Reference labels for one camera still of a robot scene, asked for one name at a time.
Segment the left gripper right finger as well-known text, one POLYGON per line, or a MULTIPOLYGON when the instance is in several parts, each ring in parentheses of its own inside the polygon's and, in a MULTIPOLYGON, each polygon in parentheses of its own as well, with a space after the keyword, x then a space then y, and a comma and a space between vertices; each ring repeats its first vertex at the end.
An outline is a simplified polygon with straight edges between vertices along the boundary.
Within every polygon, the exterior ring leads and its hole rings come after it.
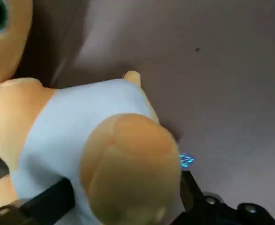
POLYGON ((181 172, 180 198, 184 211, 174 219, 176 225, 275 225, 275 219, 260 205, 225 204, 219 195, 202 192, 190 171, 181 172))

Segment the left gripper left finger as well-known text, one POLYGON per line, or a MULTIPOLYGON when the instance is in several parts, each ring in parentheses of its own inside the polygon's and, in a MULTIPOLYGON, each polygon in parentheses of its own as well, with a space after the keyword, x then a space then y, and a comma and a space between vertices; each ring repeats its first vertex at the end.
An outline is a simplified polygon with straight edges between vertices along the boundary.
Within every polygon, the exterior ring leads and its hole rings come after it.
POLYGON ((0 225, 53 225, 75 205, 68 179, 62 179, 44 192, 18 206, 0 207, 0 225))

